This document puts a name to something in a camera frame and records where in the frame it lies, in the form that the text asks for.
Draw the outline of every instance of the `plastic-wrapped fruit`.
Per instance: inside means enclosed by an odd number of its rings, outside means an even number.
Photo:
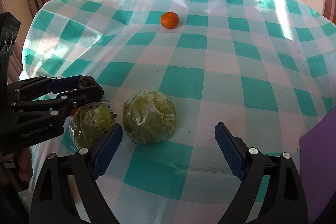
[[[110,102],[90,103],[80,107],[70,119],[70,134],[77,148],[90,147],[96,138],[106,135],[117,116]]]
[[[123,108],[124,128],[136,143],[166,141],[175,129],[175,106],[161,92],[139,91],[126,100]]]

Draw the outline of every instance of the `purple folder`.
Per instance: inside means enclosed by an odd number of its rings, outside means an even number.
[[[314,221],[336,191],[336,108],[300,139],[301,181]]]

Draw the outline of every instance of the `table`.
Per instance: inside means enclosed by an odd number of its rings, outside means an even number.
[[[175,29],[160,25],[168,11],[179,15]],[[144,146],[125,134],[97,183],[120,223],[217,223],[240,182],[215,125],[263,153],[289,152],[300,170],[300,136],[334,107],[335,38],[335,25],[298,0],[52,0],[27,35],[21,79],[91,75],[119,123],[133,93],[168,95],[174,135]],[[64,128],[32,148],[28,204],[46,155],[76,151]]]

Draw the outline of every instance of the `tangerine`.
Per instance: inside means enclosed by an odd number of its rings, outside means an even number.
[[[173,12],[165,13],[161,16],[160,22],[166,29],[174,29],[179,24],[179,16]]]

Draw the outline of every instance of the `blue gripper pad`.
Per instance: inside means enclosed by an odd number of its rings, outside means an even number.
[[[230,167],[232,174],[244,180],[246,173],[244,171],[244,160],[228,136],[226,131],[218,123],[215,127],[215,139],[221,149],[227,164]]]
[[[100,146],[98,152],[93,158],[93,169],[91,171],[91,177],[95,180],[98,177],[105,175],[110,162],[117,151],[119,144],[123,138],[123,129],[121,125],[116,124],[112,127],[112,131],[105,138],[105,141]]]

